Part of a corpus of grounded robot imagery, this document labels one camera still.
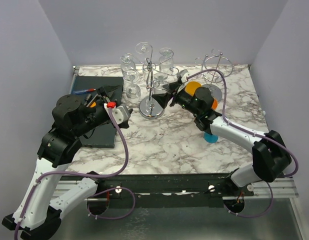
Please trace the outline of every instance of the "clear drinking glass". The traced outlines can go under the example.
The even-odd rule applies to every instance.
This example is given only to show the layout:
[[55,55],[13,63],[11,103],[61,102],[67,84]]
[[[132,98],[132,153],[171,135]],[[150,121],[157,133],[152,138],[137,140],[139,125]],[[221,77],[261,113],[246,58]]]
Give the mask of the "clear drinking glass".
[[137,70],[129,69],[123,73],[123,79],[129,83],[125,89],[125,94],[127,100],[132,103],[137,103],[140,101],[141,89],[136,84],[140,79],[140,74]]
[[120,67],[121,67],[122,74],[124,74],[126,70],[136,69],[136,64],[130,55],[128,54],[122,55],[120,57],[120,60],[121,60]]
[[164,47],[160,49],[160,54],[162,55],[159,58],[159,70],[160,72],[166,73],[166,74],[172,74],[174,71],[170,68],[174,66],[174,58],[173,51],[169,47]]
[[164,94],[169,88],[167,82],[168,75],[163,72],[157,72],[153,75],[155,82],[153,83],[153,94]]

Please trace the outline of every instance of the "white wall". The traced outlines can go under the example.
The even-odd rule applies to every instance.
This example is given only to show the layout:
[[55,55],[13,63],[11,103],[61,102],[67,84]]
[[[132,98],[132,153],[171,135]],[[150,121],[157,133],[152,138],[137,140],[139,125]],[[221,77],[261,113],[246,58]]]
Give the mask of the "white wall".
[[294,179],[309,221],[309,0],[288,1],[251,76],[269,127],[299,159]]
[[52,109],[69,91],[72,65],[37,0],[0,1],[1,225],[20,204],[36,166]]
[[251,64],[287,2],[39,1],[73,65],[118,64],[143,41],[156,52],[172,48],[179,64],[194,64],[213,48],[236,64]]

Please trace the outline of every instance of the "marble countertop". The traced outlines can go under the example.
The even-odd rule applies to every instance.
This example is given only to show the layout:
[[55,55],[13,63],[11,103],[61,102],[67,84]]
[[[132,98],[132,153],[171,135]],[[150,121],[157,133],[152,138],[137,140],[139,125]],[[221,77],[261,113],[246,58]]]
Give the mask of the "marble countertop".
[[[198,66],[178,66],[190,74],[200,71]],[[221,66],[222,72],[229,66]],[[120,66],[83,66],[80,76],[122,76]],[[199,75],[194,80],[204,84]],[[233,74],[226,78],[226,116],[233,122],[248,128],[267,132],[259,100],[250,77],[248,66],[236,65]],[[147,96],[144,80],[141,99]],[[127,101],[125,91],[122,102],[133,108],[129,129],[122,129],[129,149],[129,163],[123,174],[188,174],[228,173],[250,163],[252,155],[242,147],[219,137],[217,143],[207,143],[204,133],[197,129],[194,117],[179,105],[167,107],[158,119],[145,119],[139,113],[137,103]],[[217,111],[221,112],[222,102]],[[125,159],[125,151],[117,134],[115,148],[81,148],[69,166],[69,171],[87,173],[95,171],[110,174],[119,170]]]

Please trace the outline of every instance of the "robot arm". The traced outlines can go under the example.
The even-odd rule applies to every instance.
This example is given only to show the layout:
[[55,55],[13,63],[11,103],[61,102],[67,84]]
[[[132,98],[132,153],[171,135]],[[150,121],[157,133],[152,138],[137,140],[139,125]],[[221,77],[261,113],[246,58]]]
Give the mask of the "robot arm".
[[[82,146],[79,137],[111,122],[109,108],[115,113],[113,117],[120,128],[129,127],[128,120],[132,110],[128,110],[124,104],[116,106],[115,101],[110,101],[111,93],[116,88],[101,87],[97,89],[94,97],[88,95],[85,103],[82,103],[77,95],[71,94],[57,101],[56,107],[52,110],[54,123],[52,129],[42,138],[31,183],[18,209],[3,219],[2,224],[5,227],[15,230],[17,223],[21,222],[22,239],[47,240],[57,231],[67,213],[96,193],[97,180],[83,178],[74,188],[52,200],[61,175],[48,175],[39,184],[36,180],[48,172],[65,171]],[[37,186],[21,221],[21,212],[33,185]]]
[[196,126],[202,132],[228,139],[252,153],[253,163],[236,169],[229,176],[228,182],[231,188],[241,188],[260,180],[273,182],[292,160],[285,150],[263,139],[262,136],[285,146],[279,133],[273,130],[264,133],[239,124],[235,124],[234,127],[234,124],[225,121],[222,114],[213,109],[215,99],[210,90],[201,87],[199,83],[193,84],[195,83],[193,81],[186,85],[188,80],[185,76],[187,73],[181,71],[178,80],[169,84],[167,93],[154,94],[152,97],[162,108],[166,108],[172,99],[170,107],[179,104],[183,109],[191,112],[195,117]]

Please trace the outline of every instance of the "purple cable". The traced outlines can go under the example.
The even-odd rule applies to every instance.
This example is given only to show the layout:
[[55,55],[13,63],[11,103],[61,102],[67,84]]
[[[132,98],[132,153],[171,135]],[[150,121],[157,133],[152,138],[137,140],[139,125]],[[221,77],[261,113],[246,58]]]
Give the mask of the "purple cable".
[[126,187],[113,187],[113,188],[110,188],[110,189],[107,189],[107,190],[104,190],[104,191],[101,191],[101,192],[98,192],[96,193],[95,195],[92,195],[91,197],[96,197],[98,195],[101,195],[101,194],[105,194],[107,192],[110,192],[110,191],[113,191],[113,190],[116,190],[116,189],[123,189],[123,190],[127,190],[132,198],[133,198],[133,204],[132,204],[132,207],[131,209],[125,214],[125,215],[122,215],[122,216],[116,216],[116,217],[107,217],[107,216],[100,216],[100,215],[93,215],[91,212],[90,212],[90,206],[88,205],[88,212],[89,212],[89,215],[95,217],[95,218],[98,218],[98,219],[107,219],[107,220],[118,220],[118,219],[123,219],[125,217],[127,217],[128,215],[130,215],[134,208],[135,208],[135,205],[136,205],[136,198],[135,198],[135,195],[134,193],[129,189],[129,188],[126,188]]
[[269,213],[269,211],[271,210],[273,204],[274,204],[274,193],[273,193],[273,190],[270,186],[270,184],[268,182],[265,182],[269,189],[270,189],[270,193],[271,193],[271,200],[270,200],[270,204],[269,206],[267,207],[266,210],[264,210],[264,212],[262,213],[259,213],[259,214],[256,214],[256,215],[243,215],[243,214],[239,214],[239,213],[235,213],[233,211],[230,211],[226,205],[223,205],[225,209],[228,210],[228,213],[232,214],[232,215],[235,215],[237,217],[241,217],[241,218],[245,218],[245,219],[254,219],[254,218],[259,218],[259,217],[262,217],[263,215],[266,215],[267,213]]
[[[116,171],[115,173],[111,173],[111,174],[104,174],[104,175],[94,175],[94,174],[85,174],[85,173],[79,173],[79,172],[70,172],[70,171],[50,171],[50,172],[46,172],[44,174],[42,174],[40,177],[38,177],[38,179],[35,181],[37,184],[36,185],[33,185],[33,187],[31,188],[29,194],[28,194],[28,197],[26,198],[25,200],[25,203],[24,203],[24,206],[23,206],[23,209],[21,211],[21,214],[20,214],[20,217],[19,219],[22,219],[24,218],[25,216],[25,213],[26,213],[26,210],[29,206],[29,203],[31,201],[31,198],[33,197],[34,195],[34,192],[35,192],[35,189],[37,187],[37,185],[40,183],[40,181],[47,177],[47,176],[50,176],[50,175],[71,175],[71,176],[79,176],[79,177],[84,177],[84,178],[96,178],[96,179],[103,179],[103,178],[110,178],[110,177],[114,177],[120,173],[122,173],[125,168],[127,167],[128,165],[128,161],[129,161],[129,151],[128,151],[128,146],[127,146],[127,142],[125,140],[125,137],[120,129],[120,127],[118,126],[114,116],[113,116],[113,113],[112,113],[112,108],[109,108],[109,117],[110,117],[110,120],[112,121],[112,124],[114,125],[115,129],[117,130],[121,140],[122,140],[122,143],[123,143],[123,147],[124,147],[124,151],[125,151],[125,160],[124,160],[124,164],[122,166],[122,168],[120,168],[118,171]],[[125,189],[127,191],[129,191],[130,193],[132,193],[131,190],[129,190],[128,188],[122,188],[122,189]],[[125,214],[125,217],[128,216],[130,213],[132,213],[132,211],[134,210],[134,207],[135,207],[135,196],[133,195],[133,206],[132,206],[132,209],[127,213]],[[15,227],[15,230],[14,230],[14,240],[18,240],[18,231],[19,231],[19,228],[20,228],[20,225],[21,225],[21,221],[18,221],[18,223],[16,224],[16,227]]]
[[267,140],[267,141],[269,141],[269,142],[271,142],[271,143],[277,145],[278,147],[282,148],[283,150],[285,150],[285,151],[286,151],[288,154],[290,154],[291,157],[293,158],[294,163],[295,163],[295,168],[294,168],[293,172],[284,175],[284,177],[285,177],[285,178],[289,178],[289,177],[295,175],[295,174],[298,172],[298,170],[299,170],[299,162],[298,162],[296,156],[295,156],[289,149],[287,149],[287,148],[286,148],[285,146],[283,146],[282,144],[276,142],[275,140],[273,140],[273,139],[271,139],[271,138],[269,138],[269,137],[267,137],[267,136],[260,135],[260,134],[257,134],[257,133],[255,134],[255,133],[252,132],[252,131],[249,131],[249,130],[244,129],[244,128],[240,127],[240,126],[237,126],[237,125],[233,124],[232,122],[230,122],[230,121],[226,118],[225,111],[226,111],[226,101],[227,101],[227,83],[226,83],[226,79],[225,79],[224,74],[223,74],[220,70],[212,69],[212,68],[211,68],[211,69],[202,70],[202,71],[199,71],[199,72],[197,72],[197,73],[195,73],[195,74],[193,74],[193,75],[191,75],[191,76],[188,76],[187,79],[189,80],[189,79],[191,79],[191,78],[193,78],[193,77],[195,77],[195,76],[198,76],[199,74],[205,73],[205,72],[217,72],[217,73],[221,76],[221,78],[222,78],[223,85],[224,85],[224,100],[223,100],[223,106],[222,106],[222,118],[223,118],[223,120],[224,120],[227,124],[229,124],[230,126],[234,127],[235,129],[238,129],[238,130],[240,130],[240,131],[242,131],[242,132],[245,132],[246,134],[250,134],[250,135],[256,136],[256,137],[258,137],[258,138],[265,139],[265,140]]

